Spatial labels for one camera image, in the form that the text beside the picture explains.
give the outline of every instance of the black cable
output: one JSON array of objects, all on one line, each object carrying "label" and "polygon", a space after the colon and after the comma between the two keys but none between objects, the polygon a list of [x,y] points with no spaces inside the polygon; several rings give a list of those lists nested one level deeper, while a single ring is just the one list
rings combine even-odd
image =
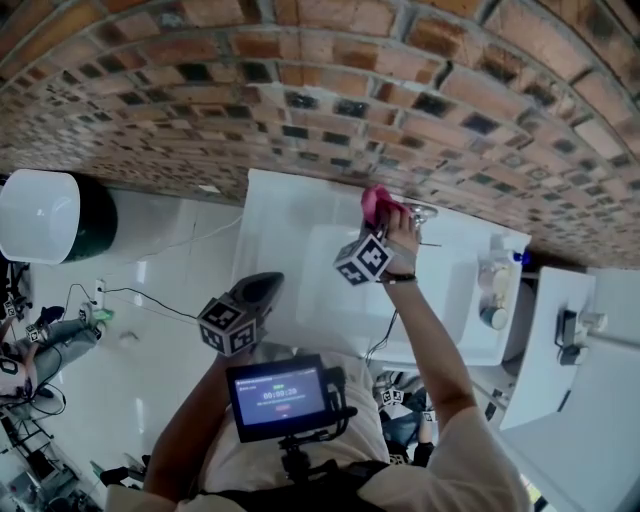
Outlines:
[{"label": "black cable", "polygon": [[[46,347],[46,345],[44,343],[42,343],[41,341],[36,341],[35,343],[38,343],[39,345],[42,345],[43,347]],[[58,367],[56,368],[55,372],[53,372],[51,375],[49,375],[49,377],[44,379],[42,382],[38,383],[38,386],[36,387],[35,390],[33,390],[32,394],[31,394],[31,397],[27,398],[26,400],[24,400],[22,402],[18,402],[16,404],[10,404],[9,405],[10,409],[14,409],[15,407],[20,407],[21,405],[29,404],[29,405],[31,405],[31,407],[33,407],[37,411],[43,412],[43,411],[40,411],[40,409],[38,409],[37,407],[35,407],[33,405],[33,401],[35,400],[36,395],[38,394],[38,391],[40,391],[42,388],[44,388],[47,385],[51,386],[51,387],[54,387],[52,384],[49,384],[49,381],[51,379],[53,379],[58,374],[58,372],[60,371],[60,368],[62,367],[62,354],[60,353],[58,348],[56,346],[54,346],[54,345],[51,345],[48,348],[54,349],[58,353],[58,356],[60,357],[60,359],[58,361]],[[65,408],[66,408],[67,398],[65,397],[65,395],[64,395],[64,393],[62,391],[60,391],[60,394],[62,395],[62,401],[65,404]]]},{"label": "black cable", "polygon": [[382,338],[378,343],[376,343],[373,347],[371,347],[367,352],[367,354],[365,355],[364,360],[367,366],[371,364],[371,357],[373,356],[373,354],[378,350],[382,350],[387,346],[387,341],[389,340],[389,336],[391,335],[393,324],[396,323],[397,318],[398,318],[398,310],[396,309],[393,312],[393,316],[391,317],[391,321],[389,322],[389,328],[387,329],[387,333],[384,335],[384,338]]},{"label": "black cable", "polygon": [[87,293],[87,290],[84,289],[84,286],[82,286],[80,283],[73,283],[71,286],[69,286],[69,293],[67,293],[67,302],[65,302],[65,304],[64,304],[64,313],[62,314],[62,318],[60,319],[61,321],[64,320],[65,316],[67,316],[67,308],[69,307],[69,299],[71,298],[71,291],[73,290],[74,286],[79,286],[80,288],[82,288],[82,291],[87,296],[87,299],[89,299],[89,302],[91,304],[93,304],[94,306],[97,304],[97,302],[95,300],[93,300],[89,296],[89,294]]},{"label": "black cable", "polygon": [[45,415],[42,418],[36,418],[35,420],[32,420],[32,421],[40,421],[40,420],[44,420],[46,418],[50,418],[52,416],[60,416],[67,409],[67,397],[65,396],[65,394],[62,391],[60,391],[60,389],[57,388],[56,386],[54,386],[53,384],[47,384],[47,386],[55,389],[56,391],[58,391],[58,393],[60,393],[60,395],[62,396],[62,408],[59,411],[56,411],[56,412],[49,412],[49,411],[43,411],[42,409],[39,409],[38,407],[33,405],[33,403],[31,403],[31,407],[33,409],[35,409],[36,411],[41,412],[42,414]]},{"label": "black cable", "polygon": [[170,308],[169,306],[164,305],[162,302],[160,302],[157,299],[154,299],[153,297],[149,297],[146,293],[142,293],[138,290],[134,290],[133,288],[116,288],[114,290],[104,290],[103,293],[112,293],[112,292],[121,292],[124,290],[129,290],[130,292],[134,292],[134,293],[139,293],[140,295],[142,295],[143,297],[146,297],[149,300],[152,300],[153,302],[155,302],[156,304],[159,304],[160,306],[162,306],[164,309],[167,309],[169,311],[172,311],[174,313],[176,313],[177,315],[181,315],[181,316],[185,316],[187,318],[191,318],[192,320],[196,320],[196,317],[193,315],[189,315],[187,313],[181,313],[180,311],[177,311],[173,308]]}]

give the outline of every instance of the wrist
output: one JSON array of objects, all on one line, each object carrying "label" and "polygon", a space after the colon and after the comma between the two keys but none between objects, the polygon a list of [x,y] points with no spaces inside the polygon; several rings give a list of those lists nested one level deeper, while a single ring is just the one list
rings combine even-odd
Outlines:
[{"label": "wrist", "polygon": [[421,293],[417,281],[396,282],[395,284],[383,283],[383,286],[390,297],[411,294],[416,291]]}]

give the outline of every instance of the white wall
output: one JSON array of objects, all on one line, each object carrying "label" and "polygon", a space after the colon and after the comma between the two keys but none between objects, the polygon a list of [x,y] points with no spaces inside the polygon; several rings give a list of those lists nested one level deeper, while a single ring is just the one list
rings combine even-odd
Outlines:
[{"label": "white wall", "polygon": [[638,349],[593,342],[562,413],[502,432],[514,462],[559,511],[640,506],[640,271],[604,269],[595,310]]}]

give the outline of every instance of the small display screen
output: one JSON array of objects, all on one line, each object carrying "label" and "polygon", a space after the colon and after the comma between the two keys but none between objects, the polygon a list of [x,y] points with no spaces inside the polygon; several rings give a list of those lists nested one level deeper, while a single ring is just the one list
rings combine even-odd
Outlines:
[{"label": "small display screen", "polygon": [[324,399],[316,368],[239,379],[234,384],[245,425],[324,411]]}]

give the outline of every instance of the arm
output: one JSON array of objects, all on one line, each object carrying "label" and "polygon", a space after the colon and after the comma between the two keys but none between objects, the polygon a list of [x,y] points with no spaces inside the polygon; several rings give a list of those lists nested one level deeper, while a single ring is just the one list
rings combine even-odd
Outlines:
[{"label": "arm", "polygon": [[14,319],[15,319],[15,316],[12,316],[11,318],[7,318],[2,324],[2,327],[0,327],[0,342],[4,341],[4,337],[9,332],[9,329],[11,328],[11,324],[13,323]]},{"label": "arm", "polygon": [[174,502],[187,497],[229,404],[225,371],[246,364],[248,352],[217,356],[164,429],[151,454],[144,490]]},{"label": "arm", "polygon": [[37,343],[32,343],[29,347],[29,351],[24,356],[24,367],[27,369],[27,374],[31,372],[33,367],[33,359],[36,356],[36,352],[38,351],[39,345]]},{"label": "arm", "polygon": [[[408,214],[394,211],[389,220],[388,238],[417,253],[419,234]],[[395,260],[390,273],[415,272]],[[459,411],[476,405],[471,379],[455,344],[435,315],[415,282],[385,285],[407,331],[416,364],[436,411],[440,431]]]}]

